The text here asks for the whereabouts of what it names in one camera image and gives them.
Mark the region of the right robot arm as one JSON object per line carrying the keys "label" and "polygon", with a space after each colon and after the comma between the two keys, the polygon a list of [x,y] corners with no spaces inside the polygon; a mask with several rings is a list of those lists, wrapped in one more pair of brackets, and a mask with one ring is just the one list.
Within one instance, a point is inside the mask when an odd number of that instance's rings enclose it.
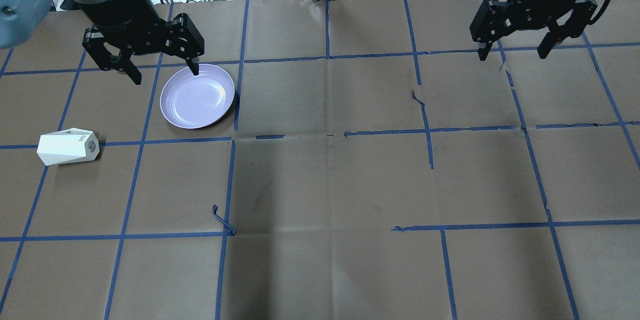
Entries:
{"label": "right robot arm", "polygon": [[611,0],[482,0],[470,24],[478,57],[486,60],[496,41],[515,31],[547,28],[537,53],[545,59],[566,38],[577,38],[603,15]]}

